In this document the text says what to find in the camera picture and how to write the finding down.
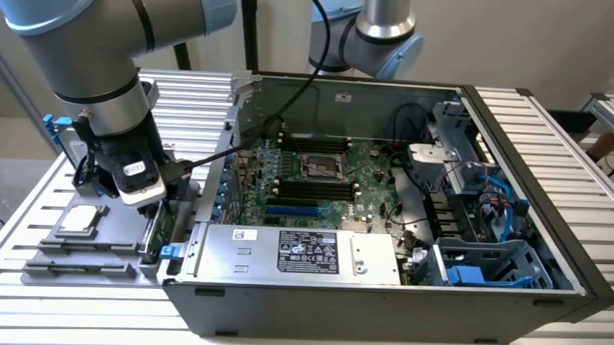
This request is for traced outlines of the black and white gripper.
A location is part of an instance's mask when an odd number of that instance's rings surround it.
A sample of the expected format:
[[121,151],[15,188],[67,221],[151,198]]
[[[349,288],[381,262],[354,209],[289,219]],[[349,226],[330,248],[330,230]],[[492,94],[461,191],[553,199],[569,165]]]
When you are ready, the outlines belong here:
[[103,140],[102,167],[111,173],[127,206],[143,207],[166,197],[159,163],[143,137]]

